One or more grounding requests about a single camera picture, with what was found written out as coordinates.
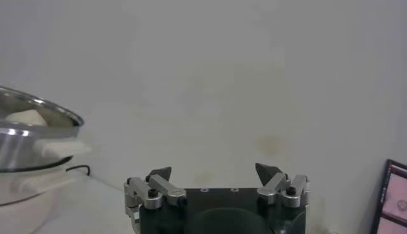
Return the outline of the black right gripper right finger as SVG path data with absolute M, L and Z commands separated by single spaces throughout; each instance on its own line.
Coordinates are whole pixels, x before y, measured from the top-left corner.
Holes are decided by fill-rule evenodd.
M 263 185 L 257 193 L 267 205 L 274 205 L 277 201 L 290 209 L 309 205 L 309 180 L 306 175 L 290 179 L 278 167 L 262 163 L 256 163 L 255 169 Z

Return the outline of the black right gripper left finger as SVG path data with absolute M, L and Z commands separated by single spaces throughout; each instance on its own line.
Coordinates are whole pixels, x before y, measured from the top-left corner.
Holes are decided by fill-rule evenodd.
M 133 209 L 141 205 L 155 210 L 161 208 L 164 201 L 172 206 L 181 206 L 187 199 L 187 192 L 169 182 L 171 172 L 172 167 L 164 167 L 152 170 L 144 179 L 128 178 L 123 185 L 126 206 Z

